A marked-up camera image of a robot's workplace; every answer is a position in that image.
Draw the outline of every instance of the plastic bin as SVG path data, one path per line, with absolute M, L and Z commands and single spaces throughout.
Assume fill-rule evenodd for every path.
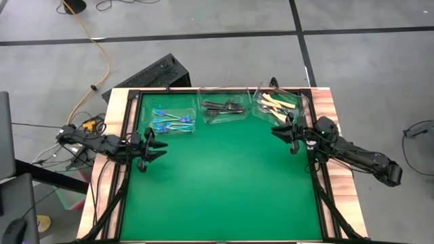
M 281 108 L 274 109 L 269 105 L 269 100 L 264 96 L 270 96 L 272 99 L 293 104 L 294 108 L 289 108 L 281 105 Z M 258 89 L 253 95 L 252 113 L 258 118 L 264 119 L 273 125 L 281 125 L 285 123 L 285 118 L 288 113 L 294 115 L 294 121 L 297 122 L 299 117 L 304 116 L 304 111 L 309 105 L 309 99 L 301 94 L 300 96 L 291 94 L 290 92 L 279 89 L 278 87 L 264 86 L 261 82 Z
M 241 90 L 199 88 L 197 101 L 206 124 L 245 119 L 252 107 L 252 99 L 247 88 Z
M 193 97 L 150 99 L 145 109 L 150 111 L 148 125 L 156 134 L 191 134 L 196 130 L 196 102 Z

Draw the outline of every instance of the black box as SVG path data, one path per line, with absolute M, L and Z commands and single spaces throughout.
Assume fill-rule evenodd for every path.
M 191 87 L 190 75 L 187 69 L 172 55 L 146 67 L 114 88 L 120 87 Z M 111 89 L 101 96 L 109 103 Z

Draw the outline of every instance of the yellow object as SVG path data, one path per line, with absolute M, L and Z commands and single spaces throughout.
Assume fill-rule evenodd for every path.
M 281 114 L 279 114 L 279 113 L 277 113 L 277 112 L 275 112 L 275 111 L 273 111 L 273 110 L 271 110 L 271 109 L 270 109 L 270 112 L 271 112 L 274 116 L 276 116 L 276 118 L 279 119 L 281 122 L 284 122 L 284 123 L 285 123 L 285 120 L 286 120 L 286 116 L 285 116 L 285 115 L 281 115 Z
M 52 219 L 48 216 L 40 216 L 36 215 L 37 223 L 38 223 L 38 232 L 44 233 L 50 225 L 52 224 Z
M 274 102 L 267 102 L 266 100 L 261 100 L 260 103 L 262 105 L 270 106 L 272 108 L 282 108 L 282 106 L 280 104 L 276 104 Z
M 88 131 L 94 131 L 96 126 L 96 121 L 88 121 L 83 124 L 83 128 Z
M 98 87 L 100 84 L 103 84 L 107 78 L 109 77 L 110 74 L 110 59 L 109 56 L 107 55 L 106 51 L 104 50 L 104 48 L 102 48 L 102 46 L 100 44 L 98 44 L 96 41 L 94 41 L 89 34 L 89 31 L 86 29 L 85 25 L 83 24 L 83 22 L 81 21 L 81 19 L 76 15 L 76 13 L 74 12 L 74 10 L 65 2 L 65 0 L 62 0 L 63 4 L 69 9 L 69 11 L 71 11 L 71 13 L 73 13 L 75 19 L 78 21 L 78 23 L 80 23 L 81 27 L 83 27 L 83 30 L 86 32 L 87 38 L 89 39 L 89 41 L 91 41 L 92 43 L 95 43 L 95 45 L 97 45 L 102 53 L 104 54 L 104 57 L 106 58 L 107 61 L 107 72 L 105 74 L 105 76 L 99 81 L 97 82 L 97 84 L 95 84 L 96 87 Z M 92 92 L 93 90 L 90 89 L 86 95 L 84 95 L 84 97 L 80 100 L 80 102 L 74 107 L 73 111 L 70 113 L 69 118 L 68 118 L 68 122 L 67 124 L 69 125 L 71 123 L 71 119 L 75 113 L 75 111 L 77 111 L 77 109 L 81 106 L 81 104 L 83 104 L 84 100 L 89 96 L 89 94 Z
M 271 96 L 268 95 L 268 94 L 262 94 L 262 97 L 264 97 L 269 102 L 272 102 L 274 104 L 280 104 L 280 105 L 285 106 L 287 108 L 296 108 L 296 106 L 294 104 L 290 104 L 290 103 L 287 103 L 287 102 L 282 102 L 280 100 L 272 99 Z

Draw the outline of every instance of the clear plastic container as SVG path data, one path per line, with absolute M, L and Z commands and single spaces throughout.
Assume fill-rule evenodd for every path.
M 193 97 L 151 99 L 146 107 L 156 134 L 188 134 L 196 130 L 196 103 Z
M 89 182 L 89 179 L 85 177 L 81 170 L 74 167 L 70 168 L 69 170 L 70 171 L 66 171 L 64 175 L 84 182 Z M 80 210 L 81 208 L 83 208 L 86 200 L 85 194 L 73 192 L 70 190 L 58 189 L 56 191 L 56 194 L 58 195 L 60 202 L 66 210 Z
M 285 123 L 288 113 L 294 115 L 295 122 L 303 117 L 309 99 L 303 94 L 297 96 L 278 87 L 264 86 L 261 82 L 253 95 L 252 103 L 253 115 L 273 125 L 281 125 Z
M 252 107 L 252 98 L 247 88 L 199 88 L 197 101 L 206 124 L 245 119 Z

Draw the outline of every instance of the yellow cable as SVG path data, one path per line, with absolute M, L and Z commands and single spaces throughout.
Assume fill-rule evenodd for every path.
M 104 83 L 107 78 L 109 77 L 110 74 L 110 59 L 109 56 L 107 55 L 106 51 L 104 50 L 104 48 L 101 47 L 101 45 L 99 43 L 97 43 L 96 41 L 94 41 L 92 39 L 92 37 L 89 34 L 89 31 L 86 29 L 85 25 L 83 24 L 83 22 L 81 21 L 81 19 L 76 15 L 76 13 L 74 12 L 74 10 L 65 2 L 65 0 L 62 0 L 63 4 L 69 9 L 69 11 L 71 13 L 73 13 L 75 19 L 78 21 L 78 23 L 80 23 L 81 27 L 83 27 L 83 30 L 86 32 L 87 38 L 92 42 L 95 43 L 95 45 L 97 45 L 102 53 L 104 54 L 104 57 L 106 58 L 107 61 L 107 72 L 105 74 L 105 76 L 99 81 L 97 82 L 97 84 L 95 84 L 96 87 L 98 87 L 100 84 Z M 73 115 L 75 114 L 75 111 L 77 111 L 77 109 L 83 104 L 84 100 L 89 96 L 89 94 L 92 92 L 93 90 L 90 89 L 86 95 L 84 95 L 84 97 L 80 100 L 80 102 L 74 107 L 73 111 L 70 113 L 69 118 L 68 118 L 68 122 L 67 124 L 69 125 L 69 123 L 71 122 L 71 119 L 73 118 Z

